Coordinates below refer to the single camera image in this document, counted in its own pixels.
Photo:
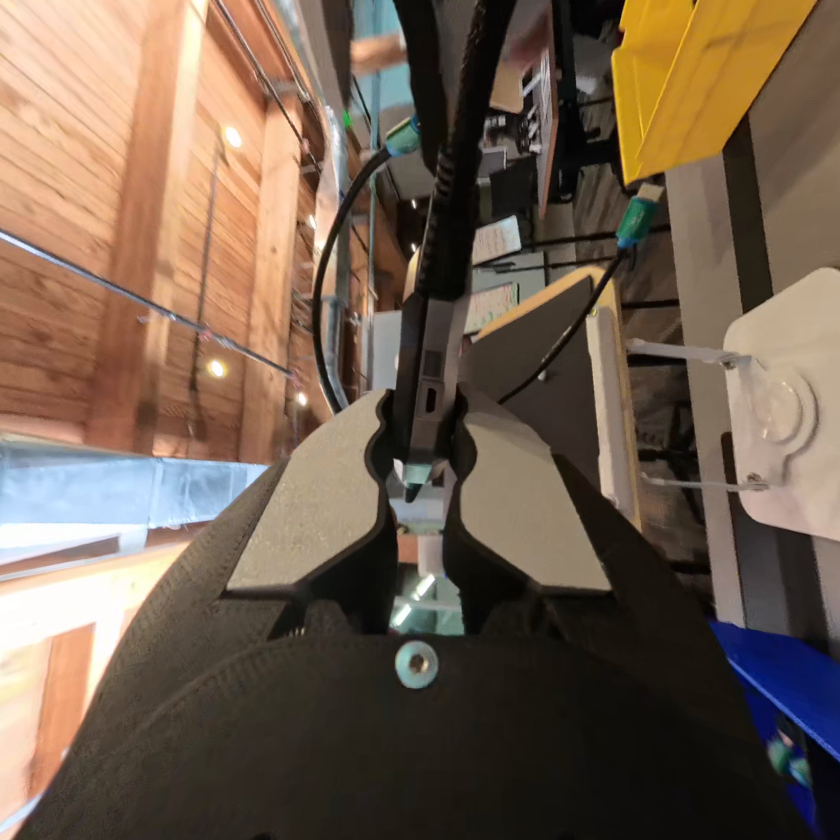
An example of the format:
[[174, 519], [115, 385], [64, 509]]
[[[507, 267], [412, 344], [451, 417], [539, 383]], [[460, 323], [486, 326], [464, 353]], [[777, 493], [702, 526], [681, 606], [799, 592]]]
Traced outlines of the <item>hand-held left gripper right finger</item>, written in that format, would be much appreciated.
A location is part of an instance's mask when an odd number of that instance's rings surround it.
[[612, 593], [550, 447], [487, 395], [463, 387], [459, 396], [443, 532], [447, 577], [463, 594], [492, 585]]

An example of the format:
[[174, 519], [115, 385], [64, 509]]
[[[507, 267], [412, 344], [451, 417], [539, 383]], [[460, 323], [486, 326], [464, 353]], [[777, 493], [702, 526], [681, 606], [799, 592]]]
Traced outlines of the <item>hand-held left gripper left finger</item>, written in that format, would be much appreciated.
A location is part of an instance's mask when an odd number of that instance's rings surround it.
[[236, 596], [392, 596], [396, 524], [386, 491], [392, 469], [392, 391], [362, 396], [311, 433], [276, 488], [228, 579]]

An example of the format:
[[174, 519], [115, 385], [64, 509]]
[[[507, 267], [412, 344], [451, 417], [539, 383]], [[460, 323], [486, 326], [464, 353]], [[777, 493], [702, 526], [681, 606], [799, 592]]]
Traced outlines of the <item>black hdmi switch box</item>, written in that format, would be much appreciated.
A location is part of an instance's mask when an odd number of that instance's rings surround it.
[[435, 153], [434, 188], [414, 288], [402, 310], [391, 429], [411, 504], [450, 458], [459, 348], [469, 305], [478, 223], [480, 142], [516, 2], [476, 2], [449, 96], [441, 74], [434, 3], [428, 26], [406, 32], [423, 154]]

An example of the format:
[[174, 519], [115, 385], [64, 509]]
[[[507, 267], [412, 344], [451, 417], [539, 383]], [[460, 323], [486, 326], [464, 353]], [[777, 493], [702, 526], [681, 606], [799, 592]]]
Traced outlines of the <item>blue plastic bin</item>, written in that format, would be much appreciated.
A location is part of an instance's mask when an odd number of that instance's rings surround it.
[[817, 838], [839, 837], [839, 667], [799, 639], [711, 622], [783, 791]]

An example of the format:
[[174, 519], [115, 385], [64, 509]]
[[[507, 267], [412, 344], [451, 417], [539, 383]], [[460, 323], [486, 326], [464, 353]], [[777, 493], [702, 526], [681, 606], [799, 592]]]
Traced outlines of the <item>yellow plastic bin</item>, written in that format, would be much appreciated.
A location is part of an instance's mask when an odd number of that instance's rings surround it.
[[816, 1], [626, 1], [612, 53], [626, 185], [722, 152]]

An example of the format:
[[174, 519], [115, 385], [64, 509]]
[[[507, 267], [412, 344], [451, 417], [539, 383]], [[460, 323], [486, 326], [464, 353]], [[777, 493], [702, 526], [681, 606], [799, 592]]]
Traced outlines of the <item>black wood-edged board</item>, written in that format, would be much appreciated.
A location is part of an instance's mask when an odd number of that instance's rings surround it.
[[[521, 384], [583, 311], [604, 271], [595, 265], [576, 269], [483, 326], [462, 359], [466, 383], [496, 401]], [[641, 530], [636, 424], [620, 314], [616, 283], [610, 281], [560, 355], [504, 407]]]

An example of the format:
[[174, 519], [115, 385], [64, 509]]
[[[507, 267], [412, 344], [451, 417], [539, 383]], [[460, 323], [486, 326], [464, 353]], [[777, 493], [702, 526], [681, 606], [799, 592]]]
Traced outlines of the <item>whiteboard with green notes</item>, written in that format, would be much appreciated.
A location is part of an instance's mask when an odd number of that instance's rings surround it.
[[476, 334], [515, 309], [520, 302], [519, 284], [509, 282], [474, 293], [469, 299], [465, 334]]

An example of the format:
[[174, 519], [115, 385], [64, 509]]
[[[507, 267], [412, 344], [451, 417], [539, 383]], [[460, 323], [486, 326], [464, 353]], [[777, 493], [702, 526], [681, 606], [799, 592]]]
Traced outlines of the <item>thin ceiling pipe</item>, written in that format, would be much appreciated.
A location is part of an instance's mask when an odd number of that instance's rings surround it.
[[199, 338], [199, 340], [215, 343], [220, 347], [223, 347], [231, 352], [234, 352], [246, 358], [249, 361], [253, 361], [257, 364], [262, 364], [265, 367], [284, 376], [289, 381], [293, 380], [296, 377], [294, 371], [291, 371], [286, 366], [275, 362], [265, 357], [265, 355], [260, 354], [246, 347], [242, 343], [235, 341], [227, 335], [212, 329], [205, 323], [199, 322], [194, 319], [190, 319], [171, 308], [165, 307], [160, 303], [153, 301], [148, 297], [144, 297], [143, 295], [137, 292], [131, 291], [130, 289], [120, 285], [119, 283], [113, 282], [104, 276], [100, 276], [99, 274], [84, 268], [76, 262], [73, 262], [71, 260], [65, 259], [64, 257], [57, 255], [53, 251], [42, 248], [26, 238], [21, 238], [11, 233], [10, 231], [7, 231], [3, 227], [1, 228], [1, 240], [3, 243], [12, 248], [23, 251], [26, 254], [33, 256], [46, 264], [49, 264], [50, 266], [69, 272], [71, 273], [71, 275], [81, 278], [101, 289], [104, 289], [105, 291], [108, 291], [111, 294], [116, 295], [123, 300], [129, 301], [133, 305], [141, 307], [142, 309], [159, 316], [167, 322], [172, 322], [174, 324], [184, 327], [185, 329], [192, 331]]

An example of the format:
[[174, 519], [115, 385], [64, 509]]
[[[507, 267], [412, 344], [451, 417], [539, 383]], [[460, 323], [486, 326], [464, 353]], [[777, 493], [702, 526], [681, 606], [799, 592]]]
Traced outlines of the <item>whiteboard on stand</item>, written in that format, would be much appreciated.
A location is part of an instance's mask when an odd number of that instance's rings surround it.
[[482, 266], [522, 250], [520, 220], [516, 214], [478, 227], [471, 252], [471, 265]]

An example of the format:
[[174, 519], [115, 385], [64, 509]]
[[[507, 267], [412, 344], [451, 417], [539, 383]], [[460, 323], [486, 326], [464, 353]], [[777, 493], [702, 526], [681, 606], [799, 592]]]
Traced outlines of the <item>silver ceiling duct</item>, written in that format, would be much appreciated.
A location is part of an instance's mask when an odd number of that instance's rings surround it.
[[84, 529], [178, 529], [215, 519], [267, 469], [159, 458], [4, 435], [2, 548], [63, 540]]

